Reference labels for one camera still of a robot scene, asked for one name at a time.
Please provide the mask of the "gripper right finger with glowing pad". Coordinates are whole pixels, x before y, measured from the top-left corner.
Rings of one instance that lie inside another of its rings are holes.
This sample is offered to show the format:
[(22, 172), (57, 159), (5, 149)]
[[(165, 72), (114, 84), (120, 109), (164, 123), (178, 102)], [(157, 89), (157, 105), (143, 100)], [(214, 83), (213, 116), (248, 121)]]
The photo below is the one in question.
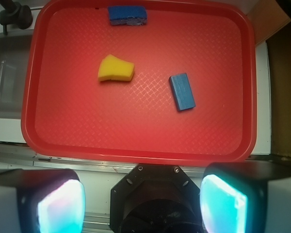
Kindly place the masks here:
[(291, 164), (212, 163), (200, 207), (209, 233), (291, 233)]

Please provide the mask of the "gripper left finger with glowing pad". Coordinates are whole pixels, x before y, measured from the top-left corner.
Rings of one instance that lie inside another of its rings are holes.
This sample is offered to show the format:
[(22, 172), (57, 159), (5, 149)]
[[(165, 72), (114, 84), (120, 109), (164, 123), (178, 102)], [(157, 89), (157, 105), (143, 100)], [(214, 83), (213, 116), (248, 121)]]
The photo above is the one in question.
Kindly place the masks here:
[(80, 233), (85, 190), (71, 169), (0, 169), (0, 233)]

